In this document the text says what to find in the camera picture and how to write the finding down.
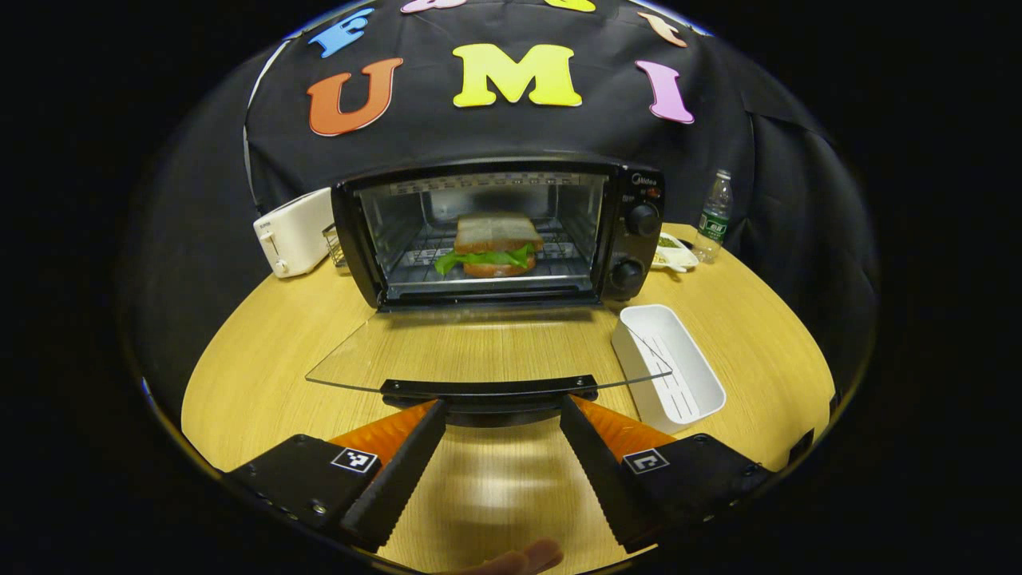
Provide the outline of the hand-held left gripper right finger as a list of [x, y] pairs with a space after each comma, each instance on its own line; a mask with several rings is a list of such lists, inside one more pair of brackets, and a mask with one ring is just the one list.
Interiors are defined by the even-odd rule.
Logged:
[[576, 395], [561, 400], [560, 430], [629, 553], [726, 516], [771, 478], [711, 434], [676, 439]]

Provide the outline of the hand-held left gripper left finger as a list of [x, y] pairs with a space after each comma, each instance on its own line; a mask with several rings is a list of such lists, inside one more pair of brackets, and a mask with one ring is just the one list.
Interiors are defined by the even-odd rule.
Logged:
[[295, 434], [224, 474], [226, 483], [324, 537], [386, 545], [446, 432], [448, 402], [406, 408], [325, 441]]

